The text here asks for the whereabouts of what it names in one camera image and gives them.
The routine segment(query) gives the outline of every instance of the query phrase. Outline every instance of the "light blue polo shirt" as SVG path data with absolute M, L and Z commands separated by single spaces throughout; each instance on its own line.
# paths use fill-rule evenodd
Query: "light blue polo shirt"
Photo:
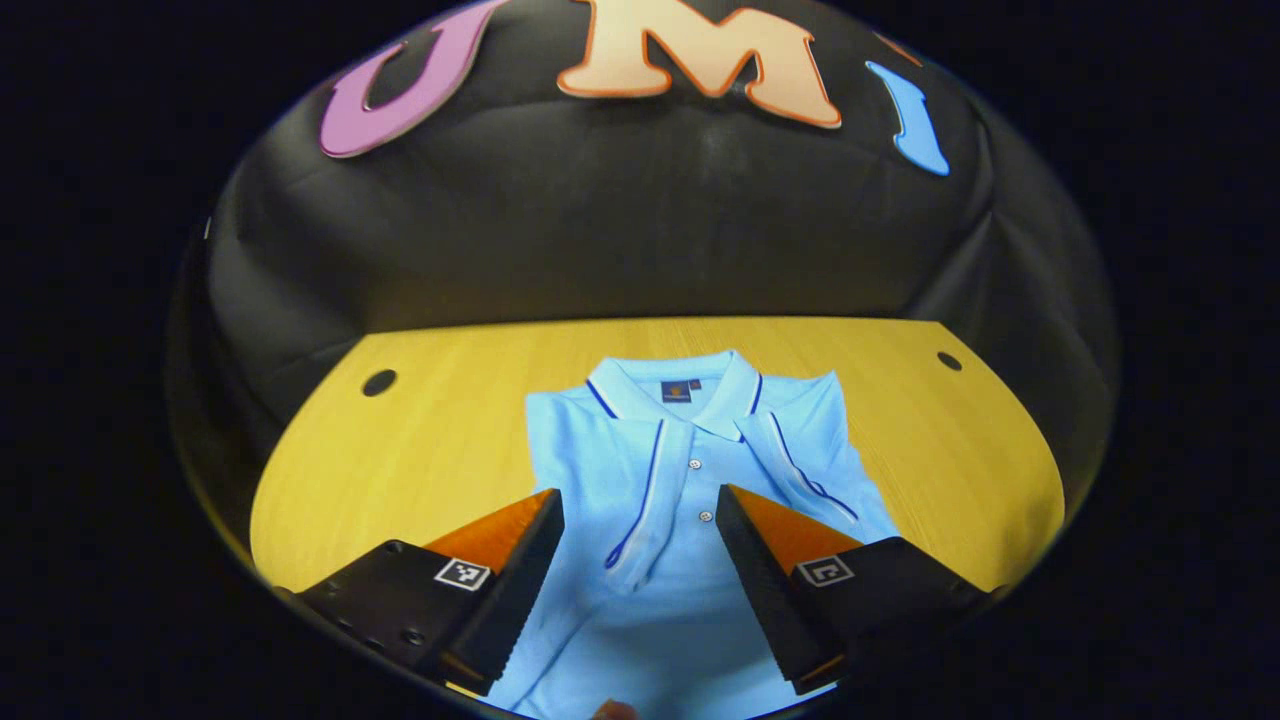
M 585 720 L 605 700 L 645 720 L 744 720 L 796 696 L 716 528 L 732 483 L 864 543 L 897 534 L 849 443 L 835 373 L 765 377 L 736 351 L 605 359 L 586 384 L 530 395 L 536 488 L 564 533 L 488 702 Z

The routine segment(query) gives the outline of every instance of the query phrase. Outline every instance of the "wooden table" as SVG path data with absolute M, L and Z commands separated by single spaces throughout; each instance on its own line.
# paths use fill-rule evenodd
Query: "wooden table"
M 362 338 L 266 466 L 253 561 L 269 582 L 302 591 L 388 538 L 428 543 L 532 492 L 527 393 L 580 386 L 605 356 L 728 348 L 765 374 L 836 370 L 850 441 L 902 536 L 979 588 L 1015 582 L 1060 529 L 1061 482 L 1039 430 L 937 323 L 609 319 Z M 397 379 L 367 397 L 366 380 L 384 369 Z

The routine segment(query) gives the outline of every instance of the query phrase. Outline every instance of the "letter m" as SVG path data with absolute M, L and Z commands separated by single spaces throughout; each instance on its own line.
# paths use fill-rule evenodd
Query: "letter m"
M 721 97 L 751 58 L 756 79 L 746 96 L 769 113 L 838 128 L 805 28 L 742 8 L 719 24 L 680 0 L 575 0 L 591 4 L 586 55 L 559 76 L 576 97 L 646 97 L 671 88 L 671 73 L 649 63 L 653 38 L 709 97 Z

